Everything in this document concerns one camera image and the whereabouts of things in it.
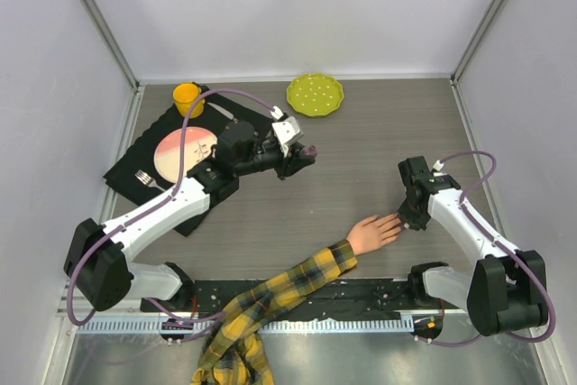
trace wall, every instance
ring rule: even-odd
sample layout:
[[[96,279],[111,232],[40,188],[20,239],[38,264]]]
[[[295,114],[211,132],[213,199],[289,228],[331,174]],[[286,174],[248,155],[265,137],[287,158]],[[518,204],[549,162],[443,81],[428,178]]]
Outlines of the wall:
[[[0,372],[35,385],[131,92],[78,0],[0,0],[0,17]]]
[[[490,0],[96,0],[140,79],[453,72]]]
[[[509,236],[545,256],[568,369],[577,353],[575,29],[575,0],[508,0],[461,83],[481,147],[499,159],[494,189]]]

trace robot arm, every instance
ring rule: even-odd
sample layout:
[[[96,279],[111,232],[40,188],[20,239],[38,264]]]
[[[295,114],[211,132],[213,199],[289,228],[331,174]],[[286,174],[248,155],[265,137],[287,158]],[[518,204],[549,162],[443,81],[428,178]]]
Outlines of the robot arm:
[[[405,226],[426,230],[432,218],[463,249],[472,265],[472,276],[462,274],[446,263],[429,263],[414,267],[410,280],[413,291],[426,303],[431,298],[444,299],[469,313],[482,335],[543,325],[548,319],[546,304],[529,277],[519,270],[494,241],[498,240],[535,273],[545,285],[545,263],[537,252],[522,252],[501,236],[464,200],[459,184],[449,175],[430,170],[425,158],[416,157],[398,165],[407,189],[407,198],[398,210]],[[493,240],[474,225],[463,212],[465,205],[472,216],[489,231]]]
[[[64,265],[69,276],[95,242],[116,227],[124,227],[96,250],[78,275],[78,287],[96,311],[107,310],[123,299],[141,298],[165,301],[164,307],[172,310],[188,306],[192,281],[176,264],[153,266],[133,260],[176,225],[229,198],[239,188],[240,176],[275,169],[279,179],[285,179],[315,162],[315,147],[298,142],[303,133],[297,120],[278,113],[273,115],[277,122],[262,139],[255,137],[249,123],[229,123],[218,136],[213,154],[187,173],[176,194],[169,189],[103,225],[91,219],[78,225]],[[168,197],[173,198],[152,212]],[[138,215],[147,211],[151,212],[136,221]]]

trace plaid sleeve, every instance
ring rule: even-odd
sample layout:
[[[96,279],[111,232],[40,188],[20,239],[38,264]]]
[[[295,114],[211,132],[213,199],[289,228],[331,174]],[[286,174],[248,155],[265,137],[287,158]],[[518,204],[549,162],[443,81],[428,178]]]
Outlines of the plaid sleeve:
[[[233,299],[224,308],[222,324],[206,339],[191,385],[272,385],[272,372],[256,332],[356,263],[353,248],[342,240]]]

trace green bowl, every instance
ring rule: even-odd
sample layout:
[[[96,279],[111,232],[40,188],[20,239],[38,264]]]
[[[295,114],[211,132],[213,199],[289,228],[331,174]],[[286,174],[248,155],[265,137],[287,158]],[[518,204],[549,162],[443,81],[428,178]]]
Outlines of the green bowl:
[[[333,77],[315,72],[303,74],[287,87],[287,101],[296,112],[311,117],[331,114],[343,101],[343,86]]]

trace placemat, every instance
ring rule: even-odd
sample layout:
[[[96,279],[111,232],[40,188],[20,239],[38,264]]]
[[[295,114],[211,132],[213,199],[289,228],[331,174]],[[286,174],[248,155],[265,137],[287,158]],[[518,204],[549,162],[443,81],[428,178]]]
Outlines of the placemat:
[[[201,88],[203,92],[208,90],[206,86],[201,86]],[[171,99],[172,95],[167,93],[166,98]],[[206,101],[225,108],[239,121],[251,123],[259,135],[265,135],[270,130],[272,118],[269,116],[261,115],[219,94],[208,96]],[[134,176],[138,170],[151,175],[161,187],[170,188],[173,184],[164,179],[154,168],[153,156],[160,141],[168,134],[182,127],[182,120],[183,118],[179,111],[172,105],[148,130],[134,141],[134,144],[126,151],[126,154],[104,175],[106,185],[136,205],[143,205],[161,193],[156,188],[144,186]],[[188,126],[206,128],[218,136],[229,122],[231,122],[230,119],[212,106],[205,104],[202,115],[195,119],[190,119]],[[207,214],[192,217],[175,227],[174,230],[179,234],[188,236],[200,225]]]

